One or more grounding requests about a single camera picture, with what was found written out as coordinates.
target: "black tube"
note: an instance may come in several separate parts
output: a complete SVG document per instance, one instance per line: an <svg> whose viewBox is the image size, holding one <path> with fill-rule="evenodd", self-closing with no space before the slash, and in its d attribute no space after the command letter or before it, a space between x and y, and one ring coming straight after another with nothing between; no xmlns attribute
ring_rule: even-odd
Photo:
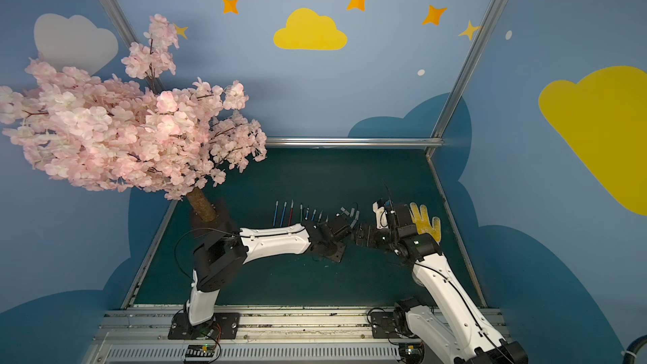
<svg viewBox="0 0 647 364"><path fill-rule="evenodd" d="M645 344L647 344L647 334L645 336L638 337L631 344L629 344L629 347L627 347L627 351L637 355L638 351L641 348L643 348ZM635 361L636 361L636 358L633 355L624 353L624 359L622 360L622 364L634 364Z"/></svg>

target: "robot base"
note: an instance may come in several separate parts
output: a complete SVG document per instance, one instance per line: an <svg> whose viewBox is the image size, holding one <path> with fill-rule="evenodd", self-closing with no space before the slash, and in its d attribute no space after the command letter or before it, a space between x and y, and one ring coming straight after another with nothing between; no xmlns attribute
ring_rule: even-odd
<svg viewBox="0 0 647 364"><path fill-rule="evenodd" d="M189 323L189 315L182 310L173 316L171 328L168 331L169 340L196 340L201 337L218 337L218 327L221 329L220 339L235 339L238 333L238 312L218 312L211 320L196 326Z"/></svg>

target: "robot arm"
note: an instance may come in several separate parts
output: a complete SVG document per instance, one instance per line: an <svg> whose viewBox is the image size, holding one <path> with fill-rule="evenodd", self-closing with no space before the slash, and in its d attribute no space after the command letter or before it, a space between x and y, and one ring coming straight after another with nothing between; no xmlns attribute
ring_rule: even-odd
<svg viewBox="0 0 647 364"><path fill-rule="evenodd" d="M230 251L224 250L226 245L218 244L218 241L224 238L224 233L214 234L212 237L212 240L217 239L216 243L211 246L215 250L210 251L208 248L205 250L208 240L205 240L205 243L195 250L196 270L193 271L191 298L187 303L191 326L211 319L214 315L215 300L218 298L220 288L233 278L240 266L261 257L284 253L298 255L307 251L311 245L308 231L301 223L270 230L241 228L238 236L242 245L235 245ZM201 271L202 281L198 281L198 270ZM217 270L219 275L214 276L212 274L214 270Z"/></svg>
<svg viewBox="0 0 647 364"><path fill-rule="evenodd" d="M398 303L402 331L420 337L445 364L527 363L519 343L505 338L485 319L454 277L444 255L434 253L416 261L413 275L432 295L449 328L439 322L428 306L416 299Z"/></svg>
<svg viewBox="0 0 647 364"><path fill-rule="evenodd" d="M505 338L485 319L454 277L440 245L428 233L418 234L408 206L375 203L377 230L368 244L387 246L408 263L413 277L432 295L449 327L415 298L396 304L398 331L420 337L444 364L526 364L519 343Z"/></svg>
<svg viewBox="0 0 647 364"><path fill-rule="evenodd" d="M330 226L304 221L283 228L237 230L226 220L206 235L193 252L195 270L187 302L188 322L193 327L212 319L220 289L233 280L243 264L261 257L305 252L339 262L345 249L339 240L350 232L350 227L337 217Z"/></svg>

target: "dark blue cloud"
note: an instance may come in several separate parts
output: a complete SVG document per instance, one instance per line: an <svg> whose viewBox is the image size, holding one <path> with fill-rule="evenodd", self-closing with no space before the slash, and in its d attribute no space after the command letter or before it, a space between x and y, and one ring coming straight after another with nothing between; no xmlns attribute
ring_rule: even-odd
<svg viewBox="0 0 647 364"><path fill-rule="evenodd" d="M404 118L370 117L355 124L349 137L428 138L447 101L449 93L437 95L418 104Z"/></svg>
<svg viewBox="0 0 647 364"><path fill-rule="evenodd" d="M531 363L617 363L622 345L575 274L537 240L511 227L479 227L472 199L458 182L472 124L461 100L433 163L488 305L503 312Z"/></svg>
<svg viewBox="0 0 647 364"><path fill-rule="evenodd" d="M117 267L102 290L47 295L0 313L0 361L8 364L80 363L104 311L119 309L124 300L168 204L163 192L131 191L128 207L130 257Z"/></svg>

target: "yellow glove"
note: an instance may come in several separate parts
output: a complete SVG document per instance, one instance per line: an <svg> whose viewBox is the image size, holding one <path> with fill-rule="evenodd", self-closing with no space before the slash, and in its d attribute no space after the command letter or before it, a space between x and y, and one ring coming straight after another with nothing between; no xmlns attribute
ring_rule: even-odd
<svg viewBox="0 0 647 364"><path fill-rule="evenodd" d="M411 220L415 223L416 229L418 229L418 234L422 235L423 233L428 233L432 235L436 242L441 242L441 219L437 216L434 216L432 223L429 222L429 214L427 214L427 206L420 206L420 211L418 211L418 206L415 202L409 204L411 208Z"/></svg>

